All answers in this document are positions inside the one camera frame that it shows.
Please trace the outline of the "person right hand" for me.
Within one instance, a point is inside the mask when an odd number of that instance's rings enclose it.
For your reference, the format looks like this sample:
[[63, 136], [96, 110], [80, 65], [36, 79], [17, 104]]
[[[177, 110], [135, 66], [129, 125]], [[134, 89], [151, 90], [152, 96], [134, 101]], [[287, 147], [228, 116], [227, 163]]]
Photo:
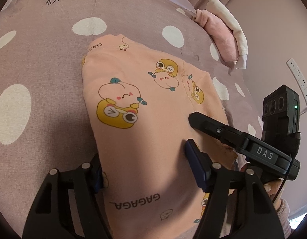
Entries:
[[278, 192], [281, 185], [282, 185], [281, 179], [263, 184], [263, 187], [266, 190], [270, 200], [272, 201], [276, 211], [278, 211], [281, 208], [283, 203], [282, 193], [284, 191], [284, 188], [282, 188], [280, 192]]

